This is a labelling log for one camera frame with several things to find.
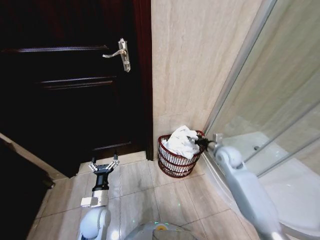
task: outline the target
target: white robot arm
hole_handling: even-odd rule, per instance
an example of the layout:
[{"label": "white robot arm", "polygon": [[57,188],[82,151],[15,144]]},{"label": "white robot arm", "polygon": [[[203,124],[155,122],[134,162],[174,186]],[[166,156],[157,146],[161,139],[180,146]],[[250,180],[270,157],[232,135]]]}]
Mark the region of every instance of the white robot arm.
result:
[{"label": "white robot arm", "polygon": [[289,240],[283,233],[277,209],[256,175],[248,171],[241,153],[234,147],[222,145],[222,135],[215,134],[213,151],[222,168],[226,182],[242,215],[255,227],[263,240]]}]

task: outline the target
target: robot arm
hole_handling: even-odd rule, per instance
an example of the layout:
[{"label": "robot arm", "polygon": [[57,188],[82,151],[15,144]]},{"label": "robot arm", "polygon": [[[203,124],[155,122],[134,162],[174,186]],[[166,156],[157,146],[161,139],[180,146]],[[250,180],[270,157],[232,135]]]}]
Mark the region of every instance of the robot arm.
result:
[{"label": "robot arm", "polygon": [[81,201],[82,207],[92,208],[80,223],[80,234],[78,240],[105,240],[111,214],[108,209],[108,176],[119,164],[117,153],[113,156],[110,164],[96,165],[93,158],[89,164],[92,172],[96,175],[95,186],[92,188],[92,196],[84,197]]},{"label": "robot arm", "polygon": [[289,240],[283,233],[277,209],[256,175],[248,171],[241,153],[234,147],[223,146],[222,136],[214,136],[216,163],[224,172],[226,182],[242,215],[255,227],[263,240]]}]

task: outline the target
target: wicker basket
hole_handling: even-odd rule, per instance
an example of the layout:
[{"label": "wicker basket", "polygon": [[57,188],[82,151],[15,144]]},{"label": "wicker basket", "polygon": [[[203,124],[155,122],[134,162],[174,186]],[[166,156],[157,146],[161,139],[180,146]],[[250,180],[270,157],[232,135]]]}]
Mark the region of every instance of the wicker basket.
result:
[{"label": "wicker basket", "polygon": [[[198,135],[205,136],[202,131],[196,131]],[[173,178],[183,178],[188,176],[194,169],[200,155],[204,152],[205,147],[200,146],[199,153],[193,155],[192,159],[174,154],[165,148],[162,140],[168,140],[170,135],[163,135],[158,138],[158,165],[162,172]]]}]

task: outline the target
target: dark wooden door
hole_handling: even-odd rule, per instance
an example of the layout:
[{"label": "dark wooden door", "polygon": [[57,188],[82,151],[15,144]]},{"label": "dark wooden door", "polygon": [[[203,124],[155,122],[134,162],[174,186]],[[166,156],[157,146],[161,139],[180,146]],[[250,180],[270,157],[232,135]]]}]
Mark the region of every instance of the dark wooden door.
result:
[{"label": "dark wooden door", "polygon": [[[146,149],[129,0],[1,0],[0,132],[57,170]],[[127,41],[131,71],[116,52]]]}]

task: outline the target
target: glass shower door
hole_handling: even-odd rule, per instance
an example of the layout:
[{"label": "glass shower door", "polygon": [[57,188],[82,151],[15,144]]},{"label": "glass shower door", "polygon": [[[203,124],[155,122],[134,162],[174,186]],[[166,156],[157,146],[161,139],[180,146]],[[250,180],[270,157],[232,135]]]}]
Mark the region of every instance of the glass shower door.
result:
[{"label": "glass shower door", "polygon": [[223,133],[288,227],[320,237],[320,1],[277,1],[206,132]]}]

